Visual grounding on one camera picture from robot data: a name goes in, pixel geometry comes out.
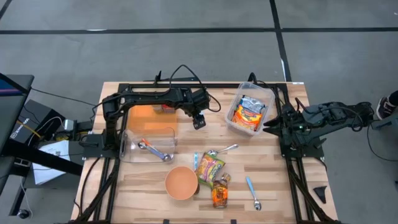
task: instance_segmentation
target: snack bag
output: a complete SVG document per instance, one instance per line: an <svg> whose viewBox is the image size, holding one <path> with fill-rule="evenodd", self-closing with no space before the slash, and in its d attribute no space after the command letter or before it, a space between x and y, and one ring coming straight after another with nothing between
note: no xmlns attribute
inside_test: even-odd
<svg viewBox="0 0 398 224"><path fill-rule="evenodd" d="M236 124L250 129L252 131L257 131L257 127L261 122L262 114L254 113L242 105L238 105L238 109L235 112L235 115L232 117L232 122Z"/></svg>
<svg viewBox="0 0 398 224"><path fill-rule="evenodd" d="M196 169L198 180L200 183L206 184L213 188L213 182L217 173L224 167L225 162L215 156L204 153L199 167Z"/></svg>

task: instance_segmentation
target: metal spoon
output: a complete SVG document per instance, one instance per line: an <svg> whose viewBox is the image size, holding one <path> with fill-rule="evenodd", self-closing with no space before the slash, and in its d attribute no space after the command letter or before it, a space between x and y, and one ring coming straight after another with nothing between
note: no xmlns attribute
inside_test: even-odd
<svg viewBox="0 0 398 224"><path fill-rule="evenodd" d="M233 144L232 146L228 146L225 149L220 150L220 151L210 150L210 151L207 152L207 154L210 154L212 156L217 156L217 154L219 154L220 152L224 152L224 151L227 151L227 150L230 150L230 149L236 149L237 147L239 147L238 144Z"/></svg>
<svg viewBox="0 0 398 224"><path fill-rule="evenodd" d="M144 139L142 142L138 143L138 147L141 149L148 149L151 153L153 153L155 156L161 158L164 162L170 161L173 157L170 156L167 153L161 153L159 150L156 148L152 147L151 145L147 144Z"/></svg>
<svg viewBox="0 0 398 224"><path fill-rule="evenodd" d="M260 203L260 202L257 200L257 198L256 198L256 194L254 193L254 188L253 188L253 185L252 185L252 183L251 183L250 177L246 177L246 181L248 182L248 185L249 185L251 194L252 194L253 197L254 197L254 208L255 208L257 211L260 211L260 210L261 210L261 203Z"/></svg>

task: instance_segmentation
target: white paper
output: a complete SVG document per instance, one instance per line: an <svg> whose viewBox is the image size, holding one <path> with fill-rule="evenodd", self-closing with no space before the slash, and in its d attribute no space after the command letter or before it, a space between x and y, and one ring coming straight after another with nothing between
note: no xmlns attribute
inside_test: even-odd
<svg viewBox="0 0 398 224"><path fill-rule="evenodd" d="M55 156L60 156L63 159L70 161L69 157L69 141L63 140L56 143L48 144L46 146L42 146L40 151L53 154ZM49 180L52 180L56 177L65 174L65 172L56 170L56 169L48 169L48 167L33 163L33 172L35 175L35 183L36 185L44 184Z"/></svg>

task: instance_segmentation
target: person's foot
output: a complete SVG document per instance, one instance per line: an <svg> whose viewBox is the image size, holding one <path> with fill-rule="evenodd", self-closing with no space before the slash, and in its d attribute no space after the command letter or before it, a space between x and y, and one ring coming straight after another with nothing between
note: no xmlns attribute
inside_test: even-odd
<svg viewBox="0 0 398 224"><path fill-rule="evenodd" d="M384 119L392 114L397 106L392 105L387 97L380 99L379 104L376 109L376 115L379 119Z"/></svg>

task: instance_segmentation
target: snack package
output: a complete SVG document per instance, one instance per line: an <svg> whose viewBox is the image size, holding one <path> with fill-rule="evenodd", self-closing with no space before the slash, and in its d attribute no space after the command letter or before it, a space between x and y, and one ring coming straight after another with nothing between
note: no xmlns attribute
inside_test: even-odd
<svg viewBox="0 0 398 224"><path fill-rule="evenodd" d="M213 188L213 182L217 173L224 167L225 162L215 156L204 153L198 169L195 171L200 183Z"/></svg>
<svg viewBox="0 0 398 224"><path fill-rule="evenodd" d="M251 131L257 131L262 118L261 111L264 108L266 108L266 106L259 100L249 96L243 96L236 107L232 122L250 129Z"/></svg>

